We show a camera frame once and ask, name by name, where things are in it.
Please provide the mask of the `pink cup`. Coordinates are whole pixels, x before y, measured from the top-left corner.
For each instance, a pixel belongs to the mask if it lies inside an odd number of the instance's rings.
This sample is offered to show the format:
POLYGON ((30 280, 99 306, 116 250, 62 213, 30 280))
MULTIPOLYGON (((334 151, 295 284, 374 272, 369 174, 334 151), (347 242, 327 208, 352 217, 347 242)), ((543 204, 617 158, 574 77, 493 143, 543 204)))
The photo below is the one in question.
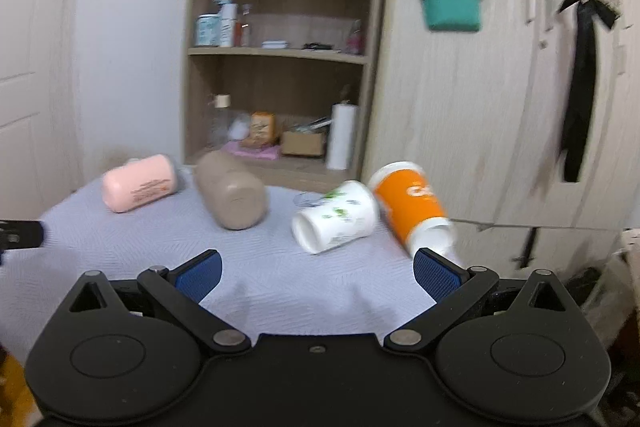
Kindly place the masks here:
POLYGON ((102 199, 114 213, 124 213, 174 194, 178 176, 172 161, 158 154, 127 162, 102 176, 102 199))

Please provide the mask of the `beige cup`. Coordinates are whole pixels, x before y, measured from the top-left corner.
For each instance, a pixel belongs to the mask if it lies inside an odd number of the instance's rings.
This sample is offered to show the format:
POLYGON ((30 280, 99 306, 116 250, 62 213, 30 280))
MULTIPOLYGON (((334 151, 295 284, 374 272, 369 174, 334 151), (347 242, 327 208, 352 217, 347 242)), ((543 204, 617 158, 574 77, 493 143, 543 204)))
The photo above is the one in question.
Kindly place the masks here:
POLYGON ((223 150, 202 156, 193 170, 195 185, 213 219, 227 230, 258 225, 268 212, 264 182, 223 150))

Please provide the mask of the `orange and white cup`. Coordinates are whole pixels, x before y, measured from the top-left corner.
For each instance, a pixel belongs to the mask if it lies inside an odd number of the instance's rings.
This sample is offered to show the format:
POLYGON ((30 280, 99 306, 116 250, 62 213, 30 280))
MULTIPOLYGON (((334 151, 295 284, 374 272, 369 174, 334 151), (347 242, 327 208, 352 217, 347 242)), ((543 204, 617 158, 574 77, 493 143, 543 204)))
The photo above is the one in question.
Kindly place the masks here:
POLYGON ((372 174, 368 187, 411 257, 421 248, 445 257, 454 254, 454 227, 420 166, 391 162, 372 174))

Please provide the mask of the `white cup green print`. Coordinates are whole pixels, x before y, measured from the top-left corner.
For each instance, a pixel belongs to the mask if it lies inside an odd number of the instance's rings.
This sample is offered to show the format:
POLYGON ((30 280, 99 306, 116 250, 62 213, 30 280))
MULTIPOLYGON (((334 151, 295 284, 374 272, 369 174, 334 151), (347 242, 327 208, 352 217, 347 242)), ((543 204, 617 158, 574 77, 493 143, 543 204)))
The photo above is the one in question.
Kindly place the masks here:
POLYGON ((371 235, 378 226, 378 203, 361 182, 349 180, 292 218, 294 239, 318 255, 371 235))

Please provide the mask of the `light grey table cloth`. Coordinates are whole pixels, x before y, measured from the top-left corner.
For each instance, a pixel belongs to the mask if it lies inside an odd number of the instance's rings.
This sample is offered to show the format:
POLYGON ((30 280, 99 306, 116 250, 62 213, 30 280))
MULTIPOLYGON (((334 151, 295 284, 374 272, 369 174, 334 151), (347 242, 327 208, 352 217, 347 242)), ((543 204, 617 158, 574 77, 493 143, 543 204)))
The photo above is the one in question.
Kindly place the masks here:
POLYGON ((273 187, 269 211, 245 231, 222 229, 191 180, 180 192, 127 213, 108 210, 92 181, 43 215, 46 243, 10 251, 1 269, 1 342, 25 360, 82 273, 129 280, 153 265, 175 268, 214 248, 224 264, 203 306, 250 338, 262 334, 384 336, 427 310, 432 298, 388 228, 313 256, 291 221, 317 195, 273 187))

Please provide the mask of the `pink flat package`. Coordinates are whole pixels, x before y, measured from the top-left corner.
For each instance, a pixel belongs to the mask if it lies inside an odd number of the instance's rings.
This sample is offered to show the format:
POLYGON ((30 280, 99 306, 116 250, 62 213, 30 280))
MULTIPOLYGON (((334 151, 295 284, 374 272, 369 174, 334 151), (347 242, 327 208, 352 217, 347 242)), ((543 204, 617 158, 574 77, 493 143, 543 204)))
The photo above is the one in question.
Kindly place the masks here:
POLYGON ((257 148, 243 146, 241 142, 228 142, 221 147, 224 152, 242 158, 275 161, 281 156, 279 145, 269 145, 257 148))

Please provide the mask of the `clear bottle beige cap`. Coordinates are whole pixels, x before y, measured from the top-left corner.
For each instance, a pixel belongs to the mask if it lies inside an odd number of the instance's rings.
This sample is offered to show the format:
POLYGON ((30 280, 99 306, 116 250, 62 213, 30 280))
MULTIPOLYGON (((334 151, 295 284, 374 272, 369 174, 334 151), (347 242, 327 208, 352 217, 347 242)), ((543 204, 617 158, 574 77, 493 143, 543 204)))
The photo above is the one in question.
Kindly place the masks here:
POLYGON ((212 125, 210 126, 210 145, 213 148, 224 146, 228 141, 230 127, 231 96, 217 94, 214 98, 212 125))

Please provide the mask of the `orange wooden box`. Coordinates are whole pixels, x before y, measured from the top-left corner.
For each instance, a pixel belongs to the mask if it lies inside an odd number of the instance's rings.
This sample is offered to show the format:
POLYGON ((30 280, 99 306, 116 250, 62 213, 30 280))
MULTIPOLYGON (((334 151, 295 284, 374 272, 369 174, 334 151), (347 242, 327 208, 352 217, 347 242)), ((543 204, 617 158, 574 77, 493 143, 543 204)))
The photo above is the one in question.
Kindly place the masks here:
POLYGON ((270 146, 276 139, 276 116, 273 113, 255 112, 250 116, 250 144, 270 146))

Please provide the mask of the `wooden wardrobe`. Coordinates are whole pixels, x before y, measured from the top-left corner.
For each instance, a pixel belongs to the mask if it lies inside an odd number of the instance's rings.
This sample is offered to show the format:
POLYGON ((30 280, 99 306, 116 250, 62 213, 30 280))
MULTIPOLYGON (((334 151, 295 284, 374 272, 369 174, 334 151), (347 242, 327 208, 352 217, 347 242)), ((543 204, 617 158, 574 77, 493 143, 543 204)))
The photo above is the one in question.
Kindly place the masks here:
POLYGON ((575 13, 563 0, 480 0, 477 32, 432 31, 422 0, 385 0, 363 172, 419 165, 454 221, 457 252, 504 275, 570 277, 618 246, 639 193, 639 0, 599 27, 580 177, 558 144, 575 13))

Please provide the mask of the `small cardboard box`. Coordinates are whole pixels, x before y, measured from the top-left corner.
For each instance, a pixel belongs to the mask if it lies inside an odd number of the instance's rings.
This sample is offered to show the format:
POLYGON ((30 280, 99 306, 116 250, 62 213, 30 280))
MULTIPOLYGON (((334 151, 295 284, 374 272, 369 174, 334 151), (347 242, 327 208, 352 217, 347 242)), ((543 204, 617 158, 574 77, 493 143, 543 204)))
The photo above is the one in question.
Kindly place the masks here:
POLYGON ((322 132, 285 131, 281 135, 280 151, 284 156, 322 157, 326 136, 322 132))

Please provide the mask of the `white paper towel roll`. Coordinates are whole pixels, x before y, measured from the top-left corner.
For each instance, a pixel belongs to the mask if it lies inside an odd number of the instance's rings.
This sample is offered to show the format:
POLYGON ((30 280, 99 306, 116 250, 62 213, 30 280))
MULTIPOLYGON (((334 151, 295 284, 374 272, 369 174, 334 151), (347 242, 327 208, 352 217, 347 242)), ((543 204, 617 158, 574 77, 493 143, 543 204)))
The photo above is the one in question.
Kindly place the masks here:
POLYGON ((329 170, 346 170, 349 167, 357 117, 357 105, 340 103, 333 106, 326 149, 326 168, 329 170))

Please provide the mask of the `pink small bottle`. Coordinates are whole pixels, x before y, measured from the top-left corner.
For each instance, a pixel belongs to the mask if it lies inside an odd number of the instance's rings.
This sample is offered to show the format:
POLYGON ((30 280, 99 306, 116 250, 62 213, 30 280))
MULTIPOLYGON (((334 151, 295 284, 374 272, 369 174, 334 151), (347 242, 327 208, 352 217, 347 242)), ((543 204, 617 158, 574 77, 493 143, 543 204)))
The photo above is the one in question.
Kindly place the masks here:
POLYGON ((363 49, 363 34, 361 20, 352 23, 345 43, 345 52, 352 55, 361 55, 363 49))

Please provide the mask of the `teal label jar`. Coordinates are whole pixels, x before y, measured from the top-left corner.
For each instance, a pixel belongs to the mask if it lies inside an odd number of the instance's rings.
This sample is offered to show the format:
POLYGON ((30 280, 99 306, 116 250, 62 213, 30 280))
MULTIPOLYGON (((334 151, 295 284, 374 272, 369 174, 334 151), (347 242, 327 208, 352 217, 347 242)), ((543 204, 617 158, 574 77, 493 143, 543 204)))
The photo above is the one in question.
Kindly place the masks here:
POLYGON ((218 14, 200 15, 195 22, 194 46, 219 46, 219 27, 218 14))

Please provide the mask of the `clear reddish bottle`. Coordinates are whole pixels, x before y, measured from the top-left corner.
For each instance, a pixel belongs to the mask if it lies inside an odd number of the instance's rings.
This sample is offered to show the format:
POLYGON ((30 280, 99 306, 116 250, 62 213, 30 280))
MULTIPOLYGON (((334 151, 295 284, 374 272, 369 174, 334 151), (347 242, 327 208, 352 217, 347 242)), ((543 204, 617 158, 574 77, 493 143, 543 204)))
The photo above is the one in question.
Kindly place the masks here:
POLYGON ((242 5, 241 14, 236 20, 235 26, 235 46, 248 48, 250 46, 250 10, 252 6, 249 3, 242 5))

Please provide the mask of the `wooden open shelf unit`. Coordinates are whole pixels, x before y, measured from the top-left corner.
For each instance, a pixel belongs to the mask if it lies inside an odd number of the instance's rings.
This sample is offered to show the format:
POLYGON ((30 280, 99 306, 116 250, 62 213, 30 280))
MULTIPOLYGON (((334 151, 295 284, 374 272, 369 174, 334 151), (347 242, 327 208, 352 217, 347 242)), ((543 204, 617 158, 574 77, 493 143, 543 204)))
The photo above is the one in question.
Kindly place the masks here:
POLYGON ((366 145, 384 0, 232 0, 249 3, 250 46, 194 46, 195 22, 218 13, 215 0, 189 0, 183 62, 183 156, 196 161, 210 145, 213 96, 231 96, 238 113, 273 113, 280 129, 329 116, 338 103, 358 106, 352 158, 329 170, 323 157, 247 159, 270 185, 324 192, 360 175, 366 145), (345 52, 361 20, 361 55, 345 52))

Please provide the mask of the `white pump bottle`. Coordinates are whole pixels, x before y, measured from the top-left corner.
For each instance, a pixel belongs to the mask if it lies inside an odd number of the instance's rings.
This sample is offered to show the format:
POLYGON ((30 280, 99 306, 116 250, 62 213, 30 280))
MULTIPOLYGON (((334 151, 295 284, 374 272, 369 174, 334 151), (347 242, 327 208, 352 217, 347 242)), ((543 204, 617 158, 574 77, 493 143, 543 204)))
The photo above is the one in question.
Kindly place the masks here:
POLYGON ((238 17, 238 5, 232 0, 215 0, 219 6, 219 38, 218 46, 231 48, 235 42, 235 26, 238 17))

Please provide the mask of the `white door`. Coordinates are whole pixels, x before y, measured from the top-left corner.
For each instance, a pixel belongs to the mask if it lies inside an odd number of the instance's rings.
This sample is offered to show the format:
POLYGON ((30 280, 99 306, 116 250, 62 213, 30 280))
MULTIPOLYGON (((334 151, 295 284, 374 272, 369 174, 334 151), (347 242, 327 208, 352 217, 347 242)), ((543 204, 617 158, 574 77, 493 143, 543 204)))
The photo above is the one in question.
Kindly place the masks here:
POLYGON ((35 219, 81 184, 75 0, 1 0, 1 216, 35 219))

